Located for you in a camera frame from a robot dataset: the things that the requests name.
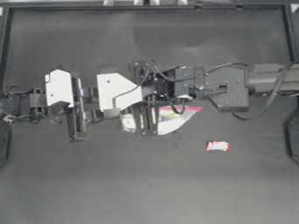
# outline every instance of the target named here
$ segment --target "white bracket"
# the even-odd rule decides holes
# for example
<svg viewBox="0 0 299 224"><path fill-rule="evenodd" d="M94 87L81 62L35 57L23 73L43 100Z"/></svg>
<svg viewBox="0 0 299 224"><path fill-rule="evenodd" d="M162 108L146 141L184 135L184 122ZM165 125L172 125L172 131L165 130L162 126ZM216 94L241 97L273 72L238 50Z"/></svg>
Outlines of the white bracket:
<svg viewBox="0 0 299 224"><path fill-rule="evenodd" d="M154 6L154 5L160 5L160 0L149 0L149 4L150 4L152 6Z"/></svg>
<svg viewBox="0 0 299 224"><path fill-rule="evenodd" d="M103 0L103 6L113 6L114 1L113 0Z"/></svg>
<svg viewBox="0 0 299 224"><path fill-rule="evenodd" d="M46 105L54 102L67 102L69 108L73 108L73 95L70 85L70 74L55 69L43 75Z"/></svg>
<svg viewBox="0 0 299 224"><path fill-rule="evenodd" d="M292 13L297 12L297 9L299 9L299 3L292 3L290 4L290 12Z"/></svg>
<svg viewBox="0 0 299 224"><path fill-rule="evenodd" d="M186 5L188 4L188 0L177 0L177 5Z"/></svg>
<svg viewBox="0 0 299 224"><path fill-rule="evenodd" d="M143 0L134 0L134 6L142 6Z"/></svg>
<svg viewBox="0 0 299 224"><path fill-rule="evenodd" d="M97 99L101 111L114 106L122 110L142 100L141 88L118 73L102 73L97 75Z"/></svg>

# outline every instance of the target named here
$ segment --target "candy wrapper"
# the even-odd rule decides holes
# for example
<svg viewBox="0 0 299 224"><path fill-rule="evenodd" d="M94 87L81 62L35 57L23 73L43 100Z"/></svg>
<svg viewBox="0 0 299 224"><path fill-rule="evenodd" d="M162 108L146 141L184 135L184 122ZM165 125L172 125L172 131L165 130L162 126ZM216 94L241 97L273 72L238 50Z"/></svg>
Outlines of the candy wrapper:
<svg viewBox="0 0 299 224"><path fill-rule="evenodd" d="M181 111L182 107L176 106L176 109ZM177 130L184 123L192 118L192 116L201 111L201 107L185 107L181 115L173 113L170 107L158 108L158 124L157 135L165 135ZM121 115L121 127L122 131L135 133L135 123L131 114Z"/></svg>

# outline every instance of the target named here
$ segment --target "metal bracket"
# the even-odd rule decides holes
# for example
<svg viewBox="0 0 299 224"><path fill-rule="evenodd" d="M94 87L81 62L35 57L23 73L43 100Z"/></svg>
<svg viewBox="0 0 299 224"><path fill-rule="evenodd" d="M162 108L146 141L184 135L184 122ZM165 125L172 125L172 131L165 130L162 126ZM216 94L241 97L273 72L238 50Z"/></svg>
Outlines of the metal bracket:
<svg viewBox="0 0 299 224"><path fill-rule="evenodd" d="M143 103L135 103L130 107L134 118L134 131L139 137L157 135L158 107L149 107Z"/></svg>

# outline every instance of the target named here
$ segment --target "wire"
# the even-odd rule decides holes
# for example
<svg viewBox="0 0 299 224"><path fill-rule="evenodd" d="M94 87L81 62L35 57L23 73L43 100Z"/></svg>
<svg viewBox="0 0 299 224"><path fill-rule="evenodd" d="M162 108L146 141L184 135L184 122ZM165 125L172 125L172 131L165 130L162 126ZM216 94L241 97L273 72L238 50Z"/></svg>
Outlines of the wire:
<svg viewBox="0 0 299 224"><path fill-rule="evenodd" d="M208 70L204 71L204 74L208 74L216 70L218 70L220 68L222 67L230 67L230 66L242 66L242 67L249 67L248 64L242 63L242 62L232 62L232 63L225 63L225 64L221 64L221 65L217 65L212 68L209 68Z"/></svg>
<svg viewBox="0 0 299 224"><path fill-rule="evenodd" d="M152 63L152 61L150 61L149 64L148 64L148 68L146 68L146 71L145 71L145 75L143 75L143 78L142 78L142 80L139 81L139 83L138 83L130 90L127 90L126 92L123 92L122 94L118 94L117 96L114 96L114 97L111 98L113 108L117 107L117 105L115 105L117 97L121 96L121 95L126 95L126 94L131 93L131 92L133 92L137 88L139 88L141 85L143 84L145 79L146 79L146 77L148 77L148 75L149 75L149 71L150 71L150 63Z"/></svg>
<svg viewBox="0 0 299 224"><path fill-rule="evenodd" d="M240 121L250 121L250 120L258 118L258 117L265 113L266 109L269 108L269 106L270 106L270 104L272 104L272 102L273 102L273 100L274 100L274 98L276 98L276 93L277 93L278 88L280 88L280 86L281 86L281 84L282 84L282 81L284 81L284 79L285 79L285 76L286 76L286 73L288 73L288 71L289 71L289 68L290 68L290 66L292 66L293 64L294 64L294 63L290 62L290 63L285 64L285 65L282 66L282 68L280 69L278 75L277 75L276 80L274 80L273 90L272 90L272 92L270 92L270 94L269 94L269 96L268 96L268 98L266 98L265 105L264 105L264 107L260 109L258 113L256 113L256 114L254 114L253 116L250 116L250 117L242 117L241 115L237 115L236 113L232 113L232 115L233 115Z"/></svg>
<svg viewBox="0 0 299 224"><path fill-rule="evenodd" d="M158 69L157 65L154 64L154 61L152 60L152 65L153 65L153 69L156 70L156 72L162 76L162 78L169 81L169 82L176 82L176 81L186 81L186 80L192 80L194 79L194 77L188 77L188 78L181 78L181 79L176 79L176 80L172 80L169 79L164 73L161 72L161 70Z"/></svg>
<svg viewBox="0 0 299 224"><path fill-rule="evenodd" d="M176 109L176 107L173 106L173 103L170 102L170 107L172 107L172 112L176 114L176 115L181 115L184 113L184 110L185 110L185 105L184 105L185 101L181 101L181 111L178 111Z"/></svg>

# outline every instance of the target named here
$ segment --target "black table surface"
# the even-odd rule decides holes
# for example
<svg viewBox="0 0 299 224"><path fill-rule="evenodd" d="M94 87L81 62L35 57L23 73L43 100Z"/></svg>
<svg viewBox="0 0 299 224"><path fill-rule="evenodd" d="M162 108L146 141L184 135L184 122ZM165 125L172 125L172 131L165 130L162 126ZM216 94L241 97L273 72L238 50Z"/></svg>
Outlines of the black table surface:
<svg viewBox="0 0 299 224"><path fill-rule="evenodd" d="M99 65L131 78L126 64L149 58L161 67L285 63L280 11L17 11L3 84L29 89L63 66L86 87ZM252 113L262 103L252 99ZM65 124L14 125L0 223L296 223L299 169L282 133L294 99L277 98L252 122L197 105L178 131L157 138L121 132L118 121L87 127L82 143L69 143ZM206 140L232 150L208 153Z"/></svg>

